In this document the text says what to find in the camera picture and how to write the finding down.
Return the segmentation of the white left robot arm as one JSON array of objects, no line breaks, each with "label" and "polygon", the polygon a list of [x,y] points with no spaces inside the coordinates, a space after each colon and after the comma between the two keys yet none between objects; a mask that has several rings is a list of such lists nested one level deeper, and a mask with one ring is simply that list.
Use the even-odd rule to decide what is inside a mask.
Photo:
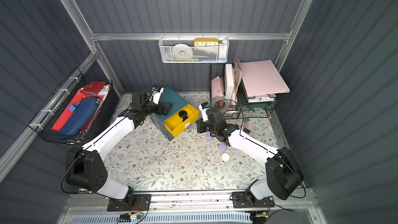
[{"label": "white left robot arm", "polygon": [[73,147],[67,153],[67,169],[61,181],[94,192],[111,199],[122,201],[133,194],[129,186],[108,175],[104,160],[108,153],[130,132],[143,124],[145,118],[157,113],[168,115],[171,103],[160,103],[164,88],[152,88],[147,98],[141,94],[133,99],[129,107],[121,112],[116,120],[92,141],[81,147]]}]

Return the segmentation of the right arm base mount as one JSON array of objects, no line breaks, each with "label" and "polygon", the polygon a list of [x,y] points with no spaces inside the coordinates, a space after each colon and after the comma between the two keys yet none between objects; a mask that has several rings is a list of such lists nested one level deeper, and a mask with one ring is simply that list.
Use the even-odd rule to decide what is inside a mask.
[{"label": "right arm base mount", "polygon": [[234,208],[271,208],[275,206],[272,197],[265,197],[259,200],[252,193],[243,191],[232,192],[230,200]]}]

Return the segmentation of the black earphone case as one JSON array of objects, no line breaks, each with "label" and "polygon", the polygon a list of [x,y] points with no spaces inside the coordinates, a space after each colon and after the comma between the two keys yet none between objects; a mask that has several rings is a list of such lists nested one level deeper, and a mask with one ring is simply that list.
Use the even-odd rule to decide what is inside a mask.
[{"label": "black earphone case", "polygon": [[180,111],[180,112],[178,113],[178,115],[179,115],[180,118],[186,118],[186,117],[188,117],[188,114],[187,114],[186,111]]}]

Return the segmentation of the yellow drawer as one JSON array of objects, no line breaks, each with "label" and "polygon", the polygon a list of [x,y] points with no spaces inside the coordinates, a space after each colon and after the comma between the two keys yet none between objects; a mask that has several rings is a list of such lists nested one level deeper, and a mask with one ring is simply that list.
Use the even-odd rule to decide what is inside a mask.
[{"label": "yellow drawer", "polygon": [[[188,117],[180,118],[178,113],[180,111],[186,111]],[[186,128],[191,126],[199,118],[199,111],[190,104],[186,105],[182,109],[178,110],[175,114],[164,121],[166,130],[173,136],[177,137]]]}]

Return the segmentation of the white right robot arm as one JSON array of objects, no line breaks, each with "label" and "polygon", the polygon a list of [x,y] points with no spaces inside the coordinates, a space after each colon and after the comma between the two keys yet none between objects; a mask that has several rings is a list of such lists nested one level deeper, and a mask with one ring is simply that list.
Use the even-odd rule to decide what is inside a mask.
[{"label": "white right robot arm", "polygon": [[265,179],[255,180],[246,189],[247,202],[254,204],[256,200],[269,197],[280,200],[306,197],[304,175],[289,148],[278,149],[256,140],[249,135],[243,123],[227,123],[221,110],[207,103],[200,105],[200,113],[198,133],[210,133],[219,142],[242,151],[264,167]]}]

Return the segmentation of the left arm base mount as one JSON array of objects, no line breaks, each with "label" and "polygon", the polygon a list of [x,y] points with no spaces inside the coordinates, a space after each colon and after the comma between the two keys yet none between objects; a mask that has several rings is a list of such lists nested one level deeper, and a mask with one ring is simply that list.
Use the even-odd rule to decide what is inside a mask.
[{"label": "left arm base mount", "polygon": [[124,200],[110,199],[108,212],[147,211],[151,202],[151,194],[138,194]]}]

